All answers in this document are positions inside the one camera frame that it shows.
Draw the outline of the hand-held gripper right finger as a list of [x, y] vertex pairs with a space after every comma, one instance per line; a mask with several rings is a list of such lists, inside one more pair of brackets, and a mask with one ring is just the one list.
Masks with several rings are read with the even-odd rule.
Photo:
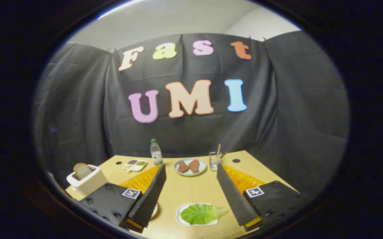
[[217, 180], [239, 226], [247, 232], [275, 226], [303, 207], [303, 195], [278, 180], [264, 183], [223, 164], [218, 164]]

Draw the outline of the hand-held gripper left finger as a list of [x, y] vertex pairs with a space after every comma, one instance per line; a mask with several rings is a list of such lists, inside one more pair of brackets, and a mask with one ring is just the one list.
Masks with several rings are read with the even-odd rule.
[[119, 185], [105, 183], [79, 202], [112, 224], [142, 233], [148, 227], [165, 181], [166, 169], [161, 164]]

